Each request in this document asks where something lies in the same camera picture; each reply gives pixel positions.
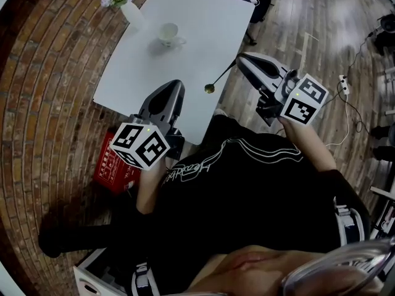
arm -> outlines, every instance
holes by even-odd
[[[144,215],[154,211],[160,183],[166,174],[165,157],[160,159],[149,171],[141,171],[137,193],[136,208]]]
[[[336,162],[311,126],[302,126],[285,118],[279,118],[286,137],[311,161],[319,171],[336,170]]]

strap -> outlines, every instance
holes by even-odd
[[[131,278],[133,296],[160,296],[152,270],[148,263],[136,265],[136,271]]]
[[[333,199],[333,204],[335,206],[335,216],[338,222],[340,245],[364,241],[364,225],[359,213],[345,204],[338,205],[336,197]]]

black and white cube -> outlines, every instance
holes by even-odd
[[[280,116],[308,125],[317,116],[327,96],[328,90],[306,74],[289,94]]]
[[[150,170],[170,149],[155,125],[122,123],[110,148],[128,165]]]

leg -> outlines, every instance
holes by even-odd
[[[382,56],[384,55],[384,47],[395,46],[393,34],[385,31],[378,34],[376,40],[373,43]]]
[[[248,33],[248,30],[246,31],[246,35],[247,35],[247,37],[249,38],[249,44],[250,44],[251,46],[255,46],[255,45],[257,44],[257,41],[254,40],[254,38],[252,38],[252,36]]]
[[[373,155],[377,160],[394,161],[395,148],[391,146],[380,146],[373,149]]]
[[[377,127],[374,127],[370,131],[370,134],[376,139],[381,139],[381,138],[384,138],[384,137],[388,137],[389,127],[390,126],[385,126],[385,127],[377,126]]]

white power strip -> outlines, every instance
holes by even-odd
[[[348,82],[347,82],[347,77],[345,77],[344,75],[340,75],[339,80],[340,80],[341,89],[343,90],[344,95],[348,96],[350,94],[350,90],[349,90],[349,86],[348,86]]]
[[[250,0],[250,2],[251,2],[252,4],[255,4],[255,5],[258,4],[258,0]]]

